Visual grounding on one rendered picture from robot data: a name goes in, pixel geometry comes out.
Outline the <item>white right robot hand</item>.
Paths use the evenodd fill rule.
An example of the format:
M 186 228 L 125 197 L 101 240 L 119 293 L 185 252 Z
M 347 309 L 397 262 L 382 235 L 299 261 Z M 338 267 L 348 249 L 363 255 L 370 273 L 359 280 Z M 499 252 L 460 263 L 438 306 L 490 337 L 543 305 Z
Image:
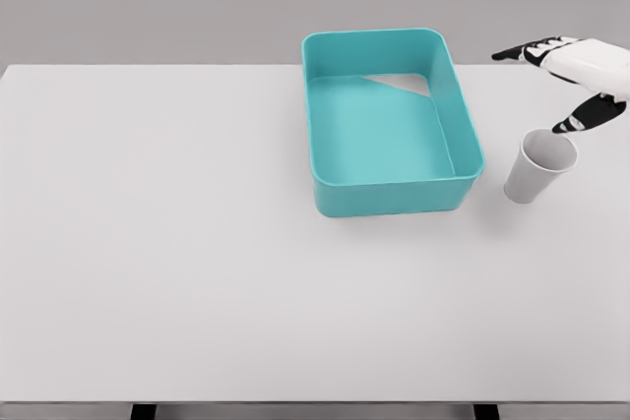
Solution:
M 491 55 L 541 68 L 594 93 L 552 127 L 556 135 L 592 130 L 620 117 L 630 104 L 630 50 L 594 38 L 551 36 Z

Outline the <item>white paper cup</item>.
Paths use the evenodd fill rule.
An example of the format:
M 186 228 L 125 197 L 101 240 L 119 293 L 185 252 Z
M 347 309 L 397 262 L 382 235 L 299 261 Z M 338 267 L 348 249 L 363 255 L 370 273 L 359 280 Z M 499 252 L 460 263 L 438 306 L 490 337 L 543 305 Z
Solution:
M 578 150 L 565 135 L 551 130 L 528 131 L 503 187 L 506 197 L 517 204 L 530 204 L 559 176 L 578 162 Z

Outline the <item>teal plastic basket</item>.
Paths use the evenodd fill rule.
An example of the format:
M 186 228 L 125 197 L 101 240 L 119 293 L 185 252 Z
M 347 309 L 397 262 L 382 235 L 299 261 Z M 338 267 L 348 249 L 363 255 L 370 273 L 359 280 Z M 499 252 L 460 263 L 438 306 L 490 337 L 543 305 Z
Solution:
M 485 157 L 445 38 L 428 28 L 301 43 L 315 207 L 327 217 L 457 209 Z

